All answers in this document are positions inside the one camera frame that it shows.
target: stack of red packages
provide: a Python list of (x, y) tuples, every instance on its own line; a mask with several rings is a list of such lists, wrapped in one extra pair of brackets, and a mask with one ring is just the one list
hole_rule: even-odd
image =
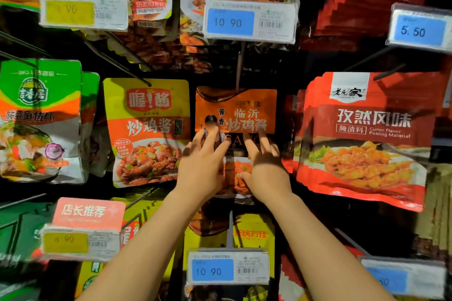
[(314, 35), (382, 37), (395, 2), (423, 5), (424, 0), (327, 0), (319, 11)]

